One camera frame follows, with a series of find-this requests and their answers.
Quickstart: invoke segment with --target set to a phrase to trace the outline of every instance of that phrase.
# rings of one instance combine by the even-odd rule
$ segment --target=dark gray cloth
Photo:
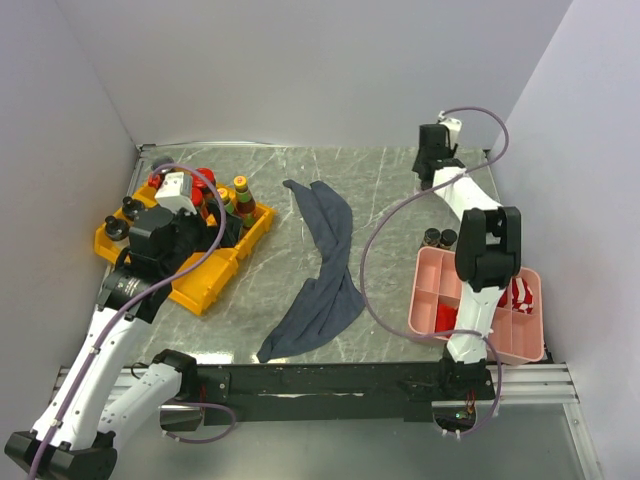
[[[317,279],[304,282],[289,311],[263,342],[257,355],[261,363],[321,347],[364,309],[362,295],[347,268],[353,231],[351,207],[324,182],[313,182],[311,189],[293,180],[283,185],[296,197],[322,255],[322,266]]]

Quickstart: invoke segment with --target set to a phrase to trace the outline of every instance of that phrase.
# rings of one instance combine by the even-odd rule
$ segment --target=wall
[[[104,263],[92,230],[135,148],[54,2],[0,3],[0,441],[47,405],[90,319]],[[0,455],[0,478],[24,474]]]
[[[607,479],[638,476],[640,4],[573,2],[509,117],[495,168],[521,208],[546,338],[569,363]]]
[[[463,104],[506,117],[570,2],[58,0],[136,143],[345,146],[414,145]]]

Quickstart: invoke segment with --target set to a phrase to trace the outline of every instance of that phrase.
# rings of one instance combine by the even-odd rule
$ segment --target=pink container
[[[508,303],[505,308],[496,309],[493,333],[489,336],[500,361],[509,365],[537,362],[544,355],[540,277],[528,268],[522,268],[518,276],[526,280],[533,292],[533,311],[526,314],[511,310],[510,285],[507,289]],[[438,303],[457,308],[461,292],[462,282],[456,273],[455,253],[432,247],[420,249],[409,309],[409,329],[417,334],[433,333]],[[417,341],[437,345],[446,343],[447,339],[436,337]],[[488,355],[494,360],[491,352]]]

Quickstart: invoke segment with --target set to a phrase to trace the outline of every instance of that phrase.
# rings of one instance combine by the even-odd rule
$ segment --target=yellow plastic crate
[[[235,191],[228,188],[231,201],[235,203]],[[147,185],[142,186],[132,196],[140,200],[147,208],[156,205],[156,190]],[[218,294],[238,271],[238,260],[247,257],[253,247],[258,243],[260,237],[271,229],[276,210],[257,203],[257,220],[251,229],[245,233],[238,244],[233,248],[218,248],[199,268],[188,275],[174,281],[173,291],[169,298],[189,309],[196,315],[202,315],[209,306],[216,301]],[[125,218],[122,209],[118,209],[114,214],[116,218]],[[210,215],[207,222],[215,224],[213,216]],[[103,223],[96,230],[93,242],[94,251],[111,263],[115,263],[120,254],[120,247],[115,245],[105,233]],[[193,265],[204,253],[194,253],[182,266],[180,271]]]

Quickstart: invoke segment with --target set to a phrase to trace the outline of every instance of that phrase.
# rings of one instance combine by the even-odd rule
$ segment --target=marble table top
[[[253,253],[240,262],[209,310],[197,317],[167,300],[151,332],[132,351],[130,362],[149,362],[165,348],[194,356],[200,364],[256,363],[256,352],[280,322],[306,278],[317,278],[320,255],[290,190],[283,180],[303,185],[322,180],[344,197],[353,210],[349,268],[356,286],[364,244],[376,223],[398,201],[417,192],[411,171],[416,148],[305,148],[188,144],[144,147],[132,179],[143,182],[154,159],[170,155],[194,167],[209,167],[218,181],[231,184],[246,175],[257,201],[278,210],[272,229]],[[467,166],[485,161],[480,149],[459,149]],[[488,169],[473,178],[497,199]],[[380,232],[367,261],[367,292],[374,308],[389,324],[407,329],[416,263],[424,231],[429,227],[459,229],[459,222],[436,195],[421,198],[398,212]],[[274,360],[281,363],[435,361],[442,347],[430,347],[392,336],[365,310],[329,344],[312,352]]]

